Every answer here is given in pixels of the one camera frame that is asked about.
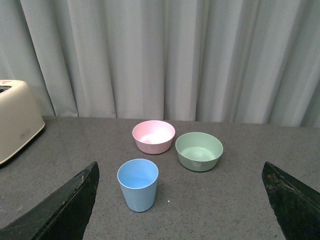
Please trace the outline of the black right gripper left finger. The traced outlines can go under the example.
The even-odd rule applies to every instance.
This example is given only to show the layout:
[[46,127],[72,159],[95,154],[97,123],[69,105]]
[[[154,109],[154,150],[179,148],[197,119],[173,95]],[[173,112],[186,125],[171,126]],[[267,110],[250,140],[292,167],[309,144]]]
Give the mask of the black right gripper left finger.
[[81,240],[96,201],[100,171],[91,163],[33,209],[0,230],[2,240]]

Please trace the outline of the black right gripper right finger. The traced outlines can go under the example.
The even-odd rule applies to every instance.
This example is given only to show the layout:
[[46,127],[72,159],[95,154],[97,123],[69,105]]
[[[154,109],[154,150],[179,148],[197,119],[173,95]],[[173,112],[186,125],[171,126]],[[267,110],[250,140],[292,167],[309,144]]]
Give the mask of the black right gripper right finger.
[[287,240],[320,238],[320,193],[265,162],[262,181],[281,231]]

